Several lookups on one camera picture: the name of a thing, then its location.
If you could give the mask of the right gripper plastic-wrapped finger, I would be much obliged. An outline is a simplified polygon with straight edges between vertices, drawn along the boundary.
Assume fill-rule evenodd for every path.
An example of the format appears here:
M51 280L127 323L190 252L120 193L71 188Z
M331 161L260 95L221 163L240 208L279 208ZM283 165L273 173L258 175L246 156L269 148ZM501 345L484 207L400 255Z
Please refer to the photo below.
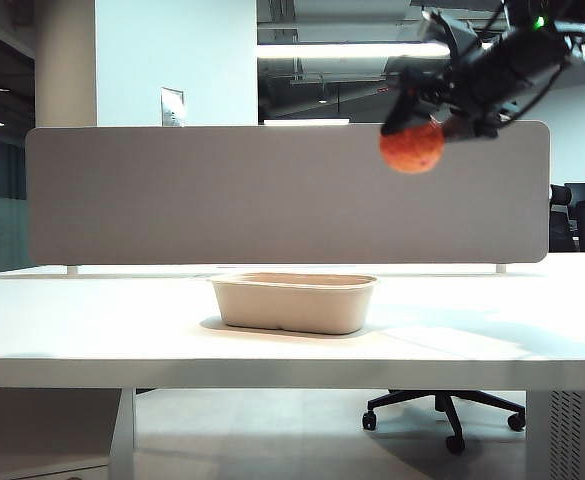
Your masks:
M439 126L445 144L469 141L476 138L474 121L468 117L451 114Z

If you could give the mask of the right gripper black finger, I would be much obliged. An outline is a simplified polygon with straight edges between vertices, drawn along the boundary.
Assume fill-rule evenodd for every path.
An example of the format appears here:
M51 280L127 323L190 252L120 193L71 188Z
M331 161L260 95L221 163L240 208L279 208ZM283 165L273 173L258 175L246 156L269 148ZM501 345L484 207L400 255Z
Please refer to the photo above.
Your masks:
M382 135L398 133L430 119L429 110L421 105L420 100L421 90L428 79L426 74L412 68L406 68L399 74L396 83L398 96L381 126Z

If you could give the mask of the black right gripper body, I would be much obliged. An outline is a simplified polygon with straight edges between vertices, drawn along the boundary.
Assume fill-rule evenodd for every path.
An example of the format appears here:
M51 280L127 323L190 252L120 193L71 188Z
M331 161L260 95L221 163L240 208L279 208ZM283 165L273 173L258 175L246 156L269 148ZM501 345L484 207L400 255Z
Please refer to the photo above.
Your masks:
M421 90L421 100L436 107L447 105L449 116L471 118L475 139L498 137L499 115L505 102L505 59L500 52L469 54L425 74L429 79Z

